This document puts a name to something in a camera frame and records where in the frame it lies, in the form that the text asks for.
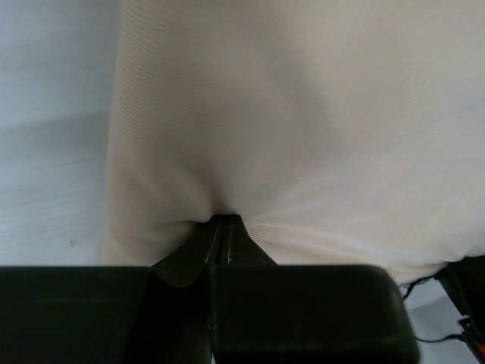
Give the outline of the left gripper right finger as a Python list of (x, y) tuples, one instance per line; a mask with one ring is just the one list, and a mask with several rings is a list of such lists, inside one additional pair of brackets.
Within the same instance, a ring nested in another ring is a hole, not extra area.
[(374, 265), (278, 265), (236, 215), (217, 225), (207, 263), (218, 363), (417, 363), (401, 293)]

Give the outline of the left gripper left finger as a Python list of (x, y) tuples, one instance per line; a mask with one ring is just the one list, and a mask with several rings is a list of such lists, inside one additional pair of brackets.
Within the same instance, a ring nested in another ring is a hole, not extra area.
[(150, 266), (4, 266), (3, 363), (218, 363), (205, 269), (222, 219)]

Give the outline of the beige trousers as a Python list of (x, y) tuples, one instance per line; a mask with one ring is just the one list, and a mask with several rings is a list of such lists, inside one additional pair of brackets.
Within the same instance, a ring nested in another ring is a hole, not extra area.
[(125, 1), (102, 260), (236, 213), (281, 264), (484, 252), (482, 1)]

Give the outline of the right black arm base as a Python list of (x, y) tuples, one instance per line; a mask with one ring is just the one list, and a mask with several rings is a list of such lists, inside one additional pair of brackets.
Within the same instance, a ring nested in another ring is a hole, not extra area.
[(437, 339), (416, 340), (422, 344), (443, 344), (458, 341), (466, 345), (474, 358), (484, 362), (484, 257), (466, 257), (459, 262), (450, 262), (434, 275), (419, 278), (405, 285), (402, 298), (407, 300), (413, 290), (435, 280), (440, 283), (462, 318), (458, 321), (461, 332), (447, 334)]

